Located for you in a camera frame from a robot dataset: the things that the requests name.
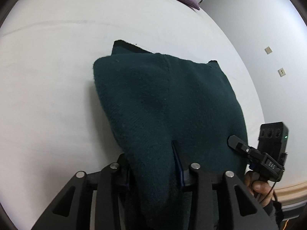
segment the silver screw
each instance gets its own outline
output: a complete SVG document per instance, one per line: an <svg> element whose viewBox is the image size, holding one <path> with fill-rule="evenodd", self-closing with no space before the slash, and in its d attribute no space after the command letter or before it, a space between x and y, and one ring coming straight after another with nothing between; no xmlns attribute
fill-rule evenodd
<svg viewBox="0 0 307 230"><path fill-rule="evenodd" d="M234 177L234 173L232 171L230 171L230 170L226 171L225 175L230 177L230 178Z"/></svg>
<svg viewBox="0 0 307 230"><path fill-rule="evenodd" d="M119 168L119 164L118 163L111 163L110 168L113 169L113 170L116 170L116 169Z"/></svg>
<svg viewBox="0 0 307 230"><path fill-rule="evenodd" d="M85 175L85 173L83 171L79 171L79 172L76 173L76 177L78 177L78 178L82 178L82 177L84 177L84 175Z"/></svg>
<svg viewBox="0 0 307 230"><path fill-rule="evenodd" d="M192 167L193 169L195 169L195 170L198 170L198 169L201 168L201 166L200 166L199 163L192 163L192 164L191 164L191 167Z"/></svg>

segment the light switch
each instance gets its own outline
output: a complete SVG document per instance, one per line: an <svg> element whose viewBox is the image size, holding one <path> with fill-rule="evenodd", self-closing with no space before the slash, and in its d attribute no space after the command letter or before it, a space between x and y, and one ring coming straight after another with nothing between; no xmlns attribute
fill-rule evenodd
<svg viewBox="0 0 307 230"><path fill-rule="evenodd" d="M283 68L280 68L280 69L278 70L278 72L279 72L280 77L286 75L286 72L285 72L285 70L284 70Z"/></svg>
<svg viewBox="0 0 307 230"><path fill-rule="evenodd" d="M265 51L266 51L267 54L270 54L270 53L273 52L272 49L271 49L270 47L267 47L267 48L265 49Z"/></svg>

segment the folded cloth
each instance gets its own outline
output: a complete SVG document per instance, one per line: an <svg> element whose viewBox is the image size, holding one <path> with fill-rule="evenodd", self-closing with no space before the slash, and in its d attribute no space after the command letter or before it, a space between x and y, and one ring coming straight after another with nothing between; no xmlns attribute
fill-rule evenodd
<svg viewBox="0 0 307 230"><path fill-rule="evenodd" d="M95 61L94 78L134 173L131 210L125 212L135 221L157 230L187 227L191 196L177 187L172 140L203 169L232 170L243 179L247 161L227 146L227 138L236 135L247 143L245 121L217 61L198 64L116 41L111 56ZM132 213L138 203L142 220ZM126 224L126 229L149 228Z"/></svg>

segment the white wall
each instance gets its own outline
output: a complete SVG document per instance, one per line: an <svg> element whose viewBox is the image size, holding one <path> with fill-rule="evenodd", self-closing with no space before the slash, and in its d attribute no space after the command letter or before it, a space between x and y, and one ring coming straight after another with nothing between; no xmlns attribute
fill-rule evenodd
<svg viewBox="0 0 307 230"><path fill-rule="evenodd" d="M307 27L299 13L289 0L204 0L201 8L245 63L266 123L284 121L289 128L286 172L277 187L307 181ZM284 77L277 72L282 67Z"/></svg>

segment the bed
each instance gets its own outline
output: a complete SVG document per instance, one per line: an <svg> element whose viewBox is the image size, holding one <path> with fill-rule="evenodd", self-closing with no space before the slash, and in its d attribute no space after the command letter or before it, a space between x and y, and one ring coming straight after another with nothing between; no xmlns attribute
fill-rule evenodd
<svg viewBox="0 0 307 230"><path fill-rule="evenodd" d="M238 53L203 11L176 0L19 0L0 28L0 202L29 230L78 171L122 152L92 65L122 39L194 62L217 60L241 104L249 144L264 123Z"/></svg>

